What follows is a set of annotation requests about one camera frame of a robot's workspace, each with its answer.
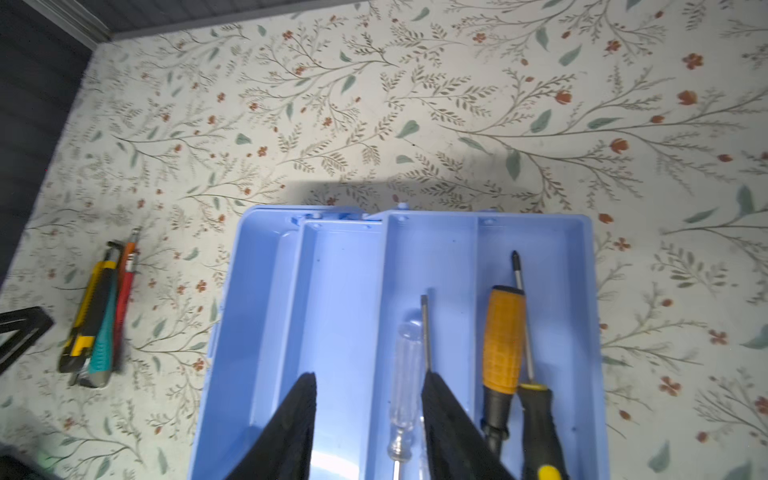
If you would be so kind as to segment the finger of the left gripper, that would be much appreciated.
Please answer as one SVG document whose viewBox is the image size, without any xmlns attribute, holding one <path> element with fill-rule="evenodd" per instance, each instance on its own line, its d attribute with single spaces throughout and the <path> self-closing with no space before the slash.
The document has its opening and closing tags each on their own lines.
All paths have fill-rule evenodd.
<svg viewBox="0 0 768 480">
<path fill-rule="evenodd" d="M 1 342 L 0 373 L 4 374 L 53 325 L 53 319 L 40 306 L 3 312 L 1 333 L 10 336 Z"/>
</svg>

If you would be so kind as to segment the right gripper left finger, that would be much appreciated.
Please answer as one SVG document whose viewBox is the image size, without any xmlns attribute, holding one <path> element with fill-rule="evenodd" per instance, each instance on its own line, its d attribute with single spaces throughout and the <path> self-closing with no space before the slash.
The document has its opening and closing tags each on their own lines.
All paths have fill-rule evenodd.
<svg viewBox="0 0 768 480">
<path fill-rule="evenodd" d="M 227 479 L 308 479 L 316 410 L 316 376 L 304 373 Z"/>
</svg>

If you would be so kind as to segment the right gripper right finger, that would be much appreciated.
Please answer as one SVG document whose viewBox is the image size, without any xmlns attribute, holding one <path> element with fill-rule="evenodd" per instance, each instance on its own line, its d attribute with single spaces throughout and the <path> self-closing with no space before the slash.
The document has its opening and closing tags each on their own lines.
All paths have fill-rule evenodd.
<svg viewBox="0 0 768 480">
<path fill-rule="evenodd" d="M 426 372 L 421 398 L 431 479 L 514 478 L 436 372 Z"/>
</svg>

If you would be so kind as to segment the yellow black utility knife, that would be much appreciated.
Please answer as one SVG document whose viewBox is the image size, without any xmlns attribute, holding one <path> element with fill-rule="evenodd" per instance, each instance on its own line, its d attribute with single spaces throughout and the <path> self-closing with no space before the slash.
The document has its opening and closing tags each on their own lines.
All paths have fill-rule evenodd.
<svg viewBox="0 0 768 480">
<path fill-rule="evenodd" d="M 100 262 L 96 264 L 81 300 L 78 313 L 58 360 L 60 373 L 79 372 L 94 349 L 113 277 L 118 280 L 119 263 L 124 245 L 109 242 Z"/>
</svg>

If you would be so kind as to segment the yellow black screwdriver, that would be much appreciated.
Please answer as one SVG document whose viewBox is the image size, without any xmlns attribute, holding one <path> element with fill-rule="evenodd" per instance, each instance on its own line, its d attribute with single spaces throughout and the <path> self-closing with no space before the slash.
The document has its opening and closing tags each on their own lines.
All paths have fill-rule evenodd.
<svg viewBox="0 0 768 480">
<path fill-rule="evenodd" d="M 525 369 L 517 381 L 517 395 L 523 408 L 523 479 L 568 479 L 562 445 L 553 412 L 553 392 L 535 377 L 533 349 L 527 325 L 527 302 L 523 300 L 522 332 Z"/>
</svg>

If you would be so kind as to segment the teal handled tool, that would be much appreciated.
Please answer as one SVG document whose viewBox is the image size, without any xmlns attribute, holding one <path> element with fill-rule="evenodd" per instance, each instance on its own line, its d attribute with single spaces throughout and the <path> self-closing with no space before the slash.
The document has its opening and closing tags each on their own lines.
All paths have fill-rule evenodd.
<svg viewBox="0 0 768 480">
<path fill-rule="evenodd" d="M 116 318 L 118 280 L 113 277 L 108 290 L 108 298 L 99 332 L 96 336 L 93 352 L 84 366 L 75 376 L 74 385 L 85 388 L 104 388 L 109 383 L 113 371 L 114 324 Z"/>
</svg>

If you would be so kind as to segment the clear handled screwdriver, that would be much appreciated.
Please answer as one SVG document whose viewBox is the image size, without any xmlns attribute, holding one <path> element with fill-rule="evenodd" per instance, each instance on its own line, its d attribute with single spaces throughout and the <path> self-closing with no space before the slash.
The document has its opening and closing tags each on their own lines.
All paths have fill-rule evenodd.
<svg viewBox="0 0 768 480">
<path fill-rule="evenodd" d="M 414 430 L 419 419 L 422 368 L 429 364 L 428 296 L 420 297 L 421 319 L 401 322 L 396 331 L 393 381 L 389 402 L 391 438 L 388 454 L 393 461 L 393 479 L 402 479 L 412 457 Z"/>
</svg>

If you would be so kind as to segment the red handled tool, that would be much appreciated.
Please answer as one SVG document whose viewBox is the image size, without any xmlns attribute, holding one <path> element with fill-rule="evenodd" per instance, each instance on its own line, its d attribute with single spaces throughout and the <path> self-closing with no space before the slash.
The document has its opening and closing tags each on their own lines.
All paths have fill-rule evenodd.
<svg viewBox="0 0 768 480">
<path fill-rule="evenodd" d="M 137 260 L 136 250 L 132 250 L 126 256 L 124 269 L 119 278 L 119 290 L 117 297 L 116 316 L 113 327 L 113 371 L 122 370 L 124 323 L 131 296 L 135 267 Z"/>
</svg>

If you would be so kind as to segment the orange handled screwdriver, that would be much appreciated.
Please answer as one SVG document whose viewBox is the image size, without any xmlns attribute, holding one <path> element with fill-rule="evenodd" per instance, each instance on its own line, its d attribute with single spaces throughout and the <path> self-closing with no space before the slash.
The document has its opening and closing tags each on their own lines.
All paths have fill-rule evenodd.
<svg viewBox="0 0 768 480">
<path fill-rule="evenodd" d="M 525 350 L 525 316 L 522 290 L 504 285 L 492 287 L 482 348 L 481 428 L 488 448 L 497 458 L 509 437 L 511 402 L 518 387 Z"/>
</svg>

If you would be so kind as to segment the orange handled tool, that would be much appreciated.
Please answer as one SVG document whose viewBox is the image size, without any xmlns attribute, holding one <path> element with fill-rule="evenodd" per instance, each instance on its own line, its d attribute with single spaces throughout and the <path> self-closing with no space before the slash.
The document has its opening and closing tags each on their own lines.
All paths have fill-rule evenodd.
<svg viewBox="0 0 768 480">
<path fill-rule="evenodd" d="M 119 264 L 119 275 L 118 275 L 119 285 L 123 284 L 126 271 L 127 271 L 128 257 L 134 252 L 136 245 L 139 241 L 140 233 L 141 233 L 141 228 L 134 227 L 131 231 L 131 234 L 128 237 L 127 242 L 124 245 L 123 253 L 122 253 L 120 264 Z"/>
</svg>

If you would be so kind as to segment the white blue plastic toolbox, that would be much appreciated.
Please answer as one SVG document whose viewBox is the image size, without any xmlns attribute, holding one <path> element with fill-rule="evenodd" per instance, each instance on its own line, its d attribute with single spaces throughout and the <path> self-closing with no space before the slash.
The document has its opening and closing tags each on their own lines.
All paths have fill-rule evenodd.
<svg viewBox="0 0 768 480">
<path fill-rule="evenodd" d="M 310 475 L 389 479 L 398 326 L 429 298 L 435 369 L 481 417 L 488 297 L 522 259 L 536 375 L 554 392 L 568 474 L 610 475 L 591 220 L 353 207 L 249 209 L 236 234 L 191 456 L 223 479 L 297 378 L 317 379 Z"/>
</svg>

